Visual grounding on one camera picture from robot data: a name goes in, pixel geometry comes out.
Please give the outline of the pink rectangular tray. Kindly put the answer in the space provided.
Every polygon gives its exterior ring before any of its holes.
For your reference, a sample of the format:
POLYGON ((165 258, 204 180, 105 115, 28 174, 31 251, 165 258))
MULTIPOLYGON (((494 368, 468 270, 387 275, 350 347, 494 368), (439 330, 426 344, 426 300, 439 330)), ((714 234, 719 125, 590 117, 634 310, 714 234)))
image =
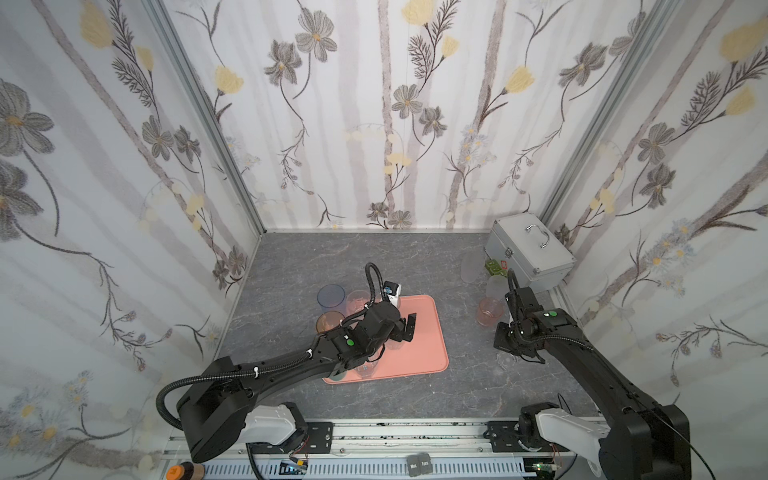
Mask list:
POLYGON ((402 314, 417 314, 415 335, 411 342, 387 342, 386 351, 378 360, 378 369, 370 379, 360 378, 354 369, 325 378, 324 382, 341 385, 445 371, 449 357, 434 299, 428 295, 404 296, 400 299, 399 309, 402 314))

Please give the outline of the clear faceted glass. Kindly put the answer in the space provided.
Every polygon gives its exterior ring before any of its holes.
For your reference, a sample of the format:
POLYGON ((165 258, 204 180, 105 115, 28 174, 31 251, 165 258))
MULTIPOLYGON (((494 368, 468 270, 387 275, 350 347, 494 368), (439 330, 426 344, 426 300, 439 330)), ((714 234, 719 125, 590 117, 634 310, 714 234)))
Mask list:
POLYGON ((357 375, 362 379, 370 379, 376 373, 378 369, 378 361, 366 361, 355 369, 357 375))
POLYGON ((346 315, 352 315, 364 309, 364 306, 370 301, 370 292, 367 290, 355 290, 350 292, 346 298, 346 315))

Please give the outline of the pink translucent cup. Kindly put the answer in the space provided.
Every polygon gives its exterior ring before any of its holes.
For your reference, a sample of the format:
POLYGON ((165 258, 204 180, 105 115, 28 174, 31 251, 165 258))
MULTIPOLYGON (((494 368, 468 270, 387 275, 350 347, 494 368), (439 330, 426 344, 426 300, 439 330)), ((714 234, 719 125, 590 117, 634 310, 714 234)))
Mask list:
POLYGON ((477 308, 476 322, 483 327, 493 327, 505 313, 504 303, 496 298, 483 298, 477 308))

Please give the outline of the amber translucent cup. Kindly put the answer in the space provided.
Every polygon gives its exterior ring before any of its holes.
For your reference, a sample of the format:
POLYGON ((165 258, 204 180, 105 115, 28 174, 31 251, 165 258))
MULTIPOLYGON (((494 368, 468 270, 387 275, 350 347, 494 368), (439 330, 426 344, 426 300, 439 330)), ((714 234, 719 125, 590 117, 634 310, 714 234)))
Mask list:
POLYGON ((318 334, 327 333, 341 325, 345 318, 345 315, 339 311, 331 310, 322 313, 315 324, 316 332, 318 334))

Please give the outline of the blue translucent cup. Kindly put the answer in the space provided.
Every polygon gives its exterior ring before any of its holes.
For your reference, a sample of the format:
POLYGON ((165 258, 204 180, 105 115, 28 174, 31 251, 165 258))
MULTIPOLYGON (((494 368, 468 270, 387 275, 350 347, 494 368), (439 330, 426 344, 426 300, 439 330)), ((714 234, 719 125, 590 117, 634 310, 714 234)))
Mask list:
POLYGON ((344 312, 346 305, 346 291, 338 284, 327 284, 320 288, 316 300, 323 312, 344 312))

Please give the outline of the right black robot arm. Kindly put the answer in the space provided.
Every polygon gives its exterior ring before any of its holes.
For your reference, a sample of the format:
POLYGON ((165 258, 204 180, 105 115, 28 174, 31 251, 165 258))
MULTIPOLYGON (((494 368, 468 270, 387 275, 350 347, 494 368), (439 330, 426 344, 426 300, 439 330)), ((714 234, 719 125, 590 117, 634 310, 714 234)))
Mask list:
POLYGON ((496 327, 494 347, 531 363, 548 352, 578 381, 602 414, 601 424, 552 402, 524 407, 517 437, 526 447, 562 446, 590 462, 607 479, 689 479, 687 416, 662 405, 628 380, 586 338, 564 310, 546 310, 529 287, 510 285, 510 319, 496 327))

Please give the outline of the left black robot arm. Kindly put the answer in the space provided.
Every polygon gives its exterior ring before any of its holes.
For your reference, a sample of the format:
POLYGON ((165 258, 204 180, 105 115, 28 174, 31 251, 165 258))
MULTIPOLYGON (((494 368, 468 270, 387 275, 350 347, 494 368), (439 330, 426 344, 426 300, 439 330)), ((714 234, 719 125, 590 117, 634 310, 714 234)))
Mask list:
POLYGON ((268 397, 371 363, 383 356, 388 341, 413 339, 415 320, 399 310, 401 285, 385 281, 372 262, 364 271, 369 300, 298 350, 243 364, 222 357, 202 374, 173 381, 159 391, 157 412, 183 432, 193 462, 205 463, 233 447, 250 425, 249 414, 268 397))

